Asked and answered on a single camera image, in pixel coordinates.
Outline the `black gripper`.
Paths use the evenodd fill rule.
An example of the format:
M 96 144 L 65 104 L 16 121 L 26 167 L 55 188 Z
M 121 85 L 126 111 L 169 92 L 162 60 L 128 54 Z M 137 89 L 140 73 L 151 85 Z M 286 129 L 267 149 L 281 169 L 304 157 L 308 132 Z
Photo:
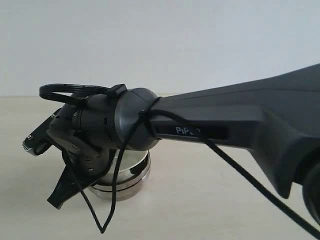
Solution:
M 47 134 L 66 150 L 72 163 L 71 168 L 64 167 L 53 192 L 47 199 L 59 210 L 66 201 L 80 193 L 74 177 L 81 188 L 86 189 L 88 187 L 86 179 L 96 182 L 110 171 L 113 157 L 110 149 L 91 144 L 84 134 L 75 129 L 51 126 Z

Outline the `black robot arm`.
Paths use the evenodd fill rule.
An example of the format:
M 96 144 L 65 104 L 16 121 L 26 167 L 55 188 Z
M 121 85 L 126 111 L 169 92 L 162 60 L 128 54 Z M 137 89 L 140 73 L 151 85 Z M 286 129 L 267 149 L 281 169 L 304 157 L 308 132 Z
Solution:
M 276 192 L 302 186 L 304 204 L 320 220 L 320 66 L 196 92 L 157 96 L 128 89 L 49 84 L 40 96 L 63 103 L 46 128 L 61 149 L 65 170 L 49 202 L 59 208 L 98 182 L 115 149 L 148 151 L 160 140 L 203 143 L 270 201 L 295 214 L 228 157 L 221 146 L 247 150 Z

